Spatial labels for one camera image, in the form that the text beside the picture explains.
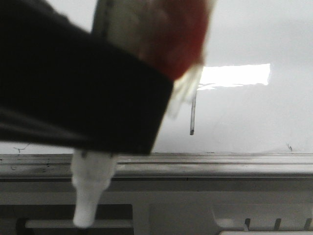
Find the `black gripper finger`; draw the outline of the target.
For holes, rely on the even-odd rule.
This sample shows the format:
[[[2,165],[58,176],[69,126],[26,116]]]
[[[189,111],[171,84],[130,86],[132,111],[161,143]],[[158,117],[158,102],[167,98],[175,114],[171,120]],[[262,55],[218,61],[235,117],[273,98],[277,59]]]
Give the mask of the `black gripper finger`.
[[[0,139],[149,154],[173,83],[42,0],[0,3]]]

